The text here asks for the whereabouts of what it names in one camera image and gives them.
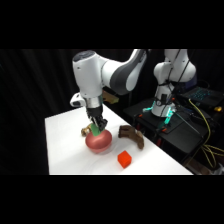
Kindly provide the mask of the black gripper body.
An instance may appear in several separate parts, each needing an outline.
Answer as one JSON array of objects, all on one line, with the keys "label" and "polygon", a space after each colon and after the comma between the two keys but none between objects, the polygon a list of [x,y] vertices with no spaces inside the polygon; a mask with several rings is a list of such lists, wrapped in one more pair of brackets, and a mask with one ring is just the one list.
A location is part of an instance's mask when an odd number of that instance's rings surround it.
[{"label": "black gripper body", "polygon": [[94,122],[96,125],[99,125],[100,119],[104,119],[102,116],[103,113],[103,107],[99,106],[96,108],[87,108],[87,115],[91,119],[92,122]]}]

